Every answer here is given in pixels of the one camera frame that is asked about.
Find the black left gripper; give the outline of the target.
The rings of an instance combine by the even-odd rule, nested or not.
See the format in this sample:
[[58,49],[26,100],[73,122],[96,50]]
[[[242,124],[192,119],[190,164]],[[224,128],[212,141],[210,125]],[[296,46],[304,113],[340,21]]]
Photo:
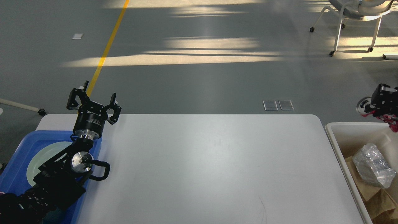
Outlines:
[[[78,117],[73,128],[76,136],[84,134],[91,135],[93,139],[100,139],[105,126],[105,121],[111,125],[118,122],[121,114],[121,107],[116,102],[116,93],[111,95],[110,103],[107,106],[101,104],[93,104],[86,93],[89,81],[86,80],[83,86],[73,88],[68,98],[67,109],[78,110]],[[108,111],[112,110],[113,114],[108,115]]]

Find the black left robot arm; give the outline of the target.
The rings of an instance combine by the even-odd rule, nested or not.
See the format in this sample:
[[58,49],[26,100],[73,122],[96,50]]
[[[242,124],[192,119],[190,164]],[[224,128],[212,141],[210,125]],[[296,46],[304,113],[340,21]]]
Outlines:
[[118,121],[121,107],[116,93],[108,105],[92,101],[86,92],[88,84],[85,81],[72,89],[68,98],[66,108],[78,111],[73,142],[38,167],[33,187],[20,195],[1,195],[2,224],[39,224],[49,212],[73,205],[86,192],[87,180],[103,181],[109,176],[110,164],[94,159],[89,151],[102,137],[105,122],[113,125]]

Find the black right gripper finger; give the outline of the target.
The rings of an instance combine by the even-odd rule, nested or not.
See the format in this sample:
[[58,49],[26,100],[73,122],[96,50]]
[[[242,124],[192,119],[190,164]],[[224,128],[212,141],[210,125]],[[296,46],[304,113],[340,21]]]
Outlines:
[[398,114],[398,88],[392,88],[384,83],[378,84],[372,94],[370,104],[364,107],[366,114],[373,113],[373,116]]

